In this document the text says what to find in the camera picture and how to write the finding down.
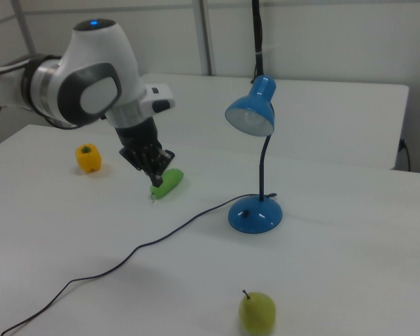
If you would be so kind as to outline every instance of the blue desk lamp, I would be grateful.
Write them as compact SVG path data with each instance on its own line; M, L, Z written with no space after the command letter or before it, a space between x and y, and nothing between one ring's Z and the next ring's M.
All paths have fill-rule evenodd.
M229 223L238 231L261 233L275 228L283 217L281 207L265 197L264 161L267 145L274 131L274 109L271 105L275 81L258 76L251 91L229 106L225 118L238 130L257 137L266 137L260 157L260 194L241 198L229 210Z

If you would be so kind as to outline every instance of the green object in gripper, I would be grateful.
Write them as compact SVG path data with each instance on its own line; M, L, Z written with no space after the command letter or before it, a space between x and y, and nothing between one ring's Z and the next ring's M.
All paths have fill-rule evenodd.
M182 178L183 172L180 169L168 169L162 174L163 183L160 185L160 187L155 187L152 185L149 190L156 199L160 199L169 193L172 189L174 189L174 187L177 186L179 182L181 182Z

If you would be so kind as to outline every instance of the table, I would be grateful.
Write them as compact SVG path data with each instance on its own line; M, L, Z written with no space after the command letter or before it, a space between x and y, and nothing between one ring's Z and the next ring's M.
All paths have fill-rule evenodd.
M104 164L84 175L74 149L87 142ZM152 202L117 136L28 126L0 144L0 332L68 280L257 191L258 155L164 145L185 178ZM273 297L274 335L420 335L420 174L273 155L265 171L277 228L242 234L224 206L73 286L15 335L240 335L243 289Z
M236 131L226 108L248 94L249 78L148 73L166 83L176 108L155 117L161 142L259 153L257 139ZM276 129L268 153L326 163L392 169L405 116L408 87L369 83L276 80ZM87 126L114 134L107 122Z

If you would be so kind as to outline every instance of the lamp neck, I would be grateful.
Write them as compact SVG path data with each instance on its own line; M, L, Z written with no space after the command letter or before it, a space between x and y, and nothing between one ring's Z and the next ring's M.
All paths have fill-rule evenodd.
M260 175L260 201L265 200L265 156L267 145L269 145L269 140L271 136L266 136L265 143L263 144L263 149L261 150L260 156L260 167L259 167L259 175Z

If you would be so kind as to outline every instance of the black cable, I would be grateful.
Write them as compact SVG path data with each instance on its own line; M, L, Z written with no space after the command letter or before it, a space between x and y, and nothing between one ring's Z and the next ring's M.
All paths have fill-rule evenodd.
M15 70L23 69L23 68L26 67L26 65L27 65L27 63L24 63L24 64L21 64L21 65L14 66L13 68L7 68L5 70L1 70L0 75L4 75L4 74L7 74L8 72L12 72L12 71L15 71Z
M256 194L245 194L245 195L241 195L241 196L232 198L232 199L230 199L230 200L228 200L228 201L226 201L226 202L224 202L222 204L219 204L218 206L214 206L213 208L207 209L207 210L205 210L205 211L197 214L196 216L194 216L193 218L191 218L188 222L182 224L181 226L179 226L175 230L171 231L169 234L163 236L162 238L159 238L159 239L157 239L155 241L152 241L150 243L145 243L145 244L142 244L142 245L138 245L122 262L120 262L115 267L111 268L109 271L105 271L104 273L101 273L101 274L98 274L98 275L94 275L94 276L87 276L87 277L84 277L84 278L77 278L77 279L70 280L67 283L67 285L65 285L63 287L63 289L44 308L42 308L41 310L39 310L37 313L35 313L34 315L30 316L29 318L23 320L22 322L19 322L18 324L14 325L14 326L12 326L12 327L10 327L8 329L6 329L5 331L3 331L0 334L0 336L4 336L7 332L11 331L12 329L16 329L17 327L20 327L22 324L25 324L26 322L30 322L31 320L35 319L37 316L41 315L45 310L47 310L53 304L54 301L56 301L56 299L62 294L62 292L65 291L65 289L69 286L69 284L72 284L73 282L77 282L77 281L93 280L93 279L98 279L98 278L104 277L107 274L110 274L113 271L116 271L118 268L122 267L132 257L132 255L134 253L136 253L139 249L142 249L143 247L154 245L156 243L160 243L161 241L165 240L166 238L169 238L172 235L174 235L179 230L182 230L185 226L187 226L188 224L190 224L191 222L193 222L195 219L199 218L200 216L203 216L203 215L205 215L205 214L207 214L207 213L209 213L209 212L211 212L213 210L219 209L219 208L225 206L228 203L231 203L231 202L233 202L235 200L238 200L239 198L243 198L243 197L246 197L246 196L254 196L254 195L256 195ZM277 196L277 194L272 193L272 194L269 194L267 197L275 197L275 196Z
M263 71L263 26L260 16L260 0L252 0L253 37L255 42L255 78L264 75Z

